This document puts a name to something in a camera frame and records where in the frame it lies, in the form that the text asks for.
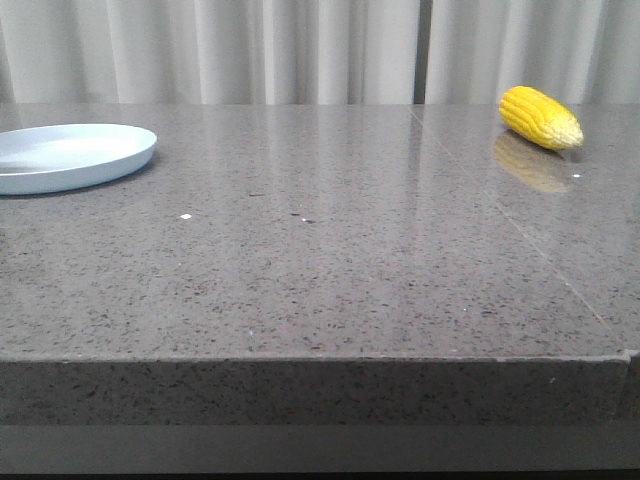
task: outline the white curtain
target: white curtain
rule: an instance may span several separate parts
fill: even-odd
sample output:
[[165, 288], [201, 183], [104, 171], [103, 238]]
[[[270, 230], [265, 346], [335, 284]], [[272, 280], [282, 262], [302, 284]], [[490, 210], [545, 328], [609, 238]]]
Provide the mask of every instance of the white curtain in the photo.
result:
[[640, 102], [640, 0], [0, 0], [1, 102]]

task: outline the gray speckled countertop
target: gray speckled countertop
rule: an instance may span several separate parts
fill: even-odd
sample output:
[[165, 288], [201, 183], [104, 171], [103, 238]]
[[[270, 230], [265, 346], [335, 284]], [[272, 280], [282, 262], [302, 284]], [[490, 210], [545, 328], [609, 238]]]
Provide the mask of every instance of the gray speckled countertop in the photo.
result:
[[2, 105], [158, 145], [0, 197], [0, 424], [639, 418], [640, 107], [576, 111], [560, 156], [492, 106]]

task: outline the plate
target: plate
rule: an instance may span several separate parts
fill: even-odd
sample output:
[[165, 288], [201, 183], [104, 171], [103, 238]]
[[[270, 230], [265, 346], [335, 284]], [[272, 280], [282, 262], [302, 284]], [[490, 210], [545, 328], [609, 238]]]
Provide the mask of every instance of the plate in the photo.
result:
[[123, 177], [151, 159], [156, 141], [144, 128], [101, 123], [0, 133], [0, 194], [60, 192]]

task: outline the countertop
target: countertop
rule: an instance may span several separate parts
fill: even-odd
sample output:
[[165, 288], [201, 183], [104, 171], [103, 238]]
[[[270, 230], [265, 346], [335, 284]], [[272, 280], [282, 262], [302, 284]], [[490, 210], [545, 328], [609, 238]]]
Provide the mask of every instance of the countertop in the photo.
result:
[[0, 424], [640, 417], [638, 106], [580, 149], [494, 106], [2, 105], [142, 170], [0, 198]]

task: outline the curtain fold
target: curtain fold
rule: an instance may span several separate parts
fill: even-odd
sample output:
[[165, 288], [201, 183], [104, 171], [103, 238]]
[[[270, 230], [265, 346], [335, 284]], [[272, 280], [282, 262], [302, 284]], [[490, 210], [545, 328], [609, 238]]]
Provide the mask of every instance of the curtain fold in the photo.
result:
[[2, 102], [495, 103], [516, 84], [640, 102], [640, 1], [0, 0]]

